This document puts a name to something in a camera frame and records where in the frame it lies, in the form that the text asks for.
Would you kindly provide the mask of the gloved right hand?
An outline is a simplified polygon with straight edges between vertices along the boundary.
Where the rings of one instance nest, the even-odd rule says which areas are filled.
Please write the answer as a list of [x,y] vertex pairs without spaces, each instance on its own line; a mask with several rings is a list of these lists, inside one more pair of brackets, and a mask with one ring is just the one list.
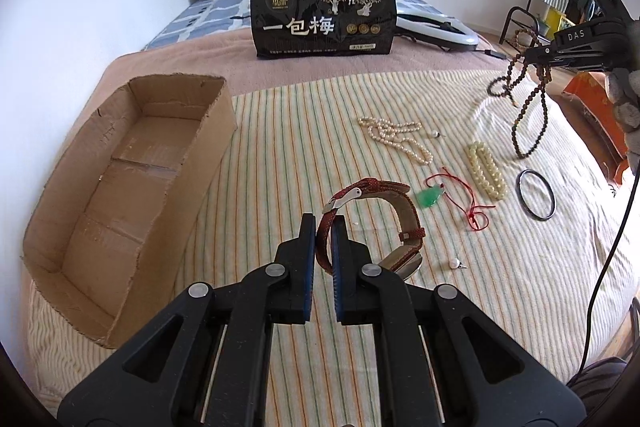
[[627,159],[633,174],[639,170],[639,72],[616,68],[605,78],[605,92],[613,104],[613,116],[623,130]]

